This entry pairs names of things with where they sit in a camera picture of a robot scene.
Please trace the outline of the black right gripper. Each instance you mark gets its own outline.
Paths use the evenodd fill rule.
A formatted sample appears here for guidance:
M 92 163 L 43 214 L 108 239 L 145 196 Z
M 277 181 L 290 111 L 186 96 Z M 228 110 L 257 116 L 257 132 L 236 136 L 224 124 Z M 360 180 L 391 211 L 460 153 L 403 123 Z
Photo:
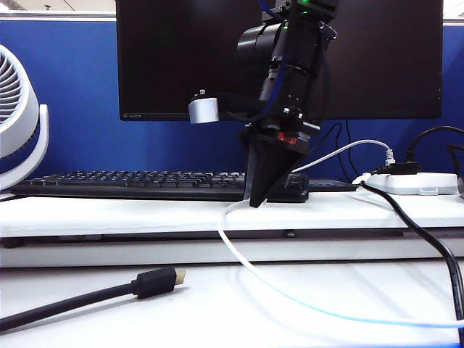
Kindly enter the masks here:
M 259 207 L 309 154 L 309 140 L 319 132 L 318 122 L 299 107 L 246 124 L 241 134 L 247 153 L 244 199 L 251 207 Z

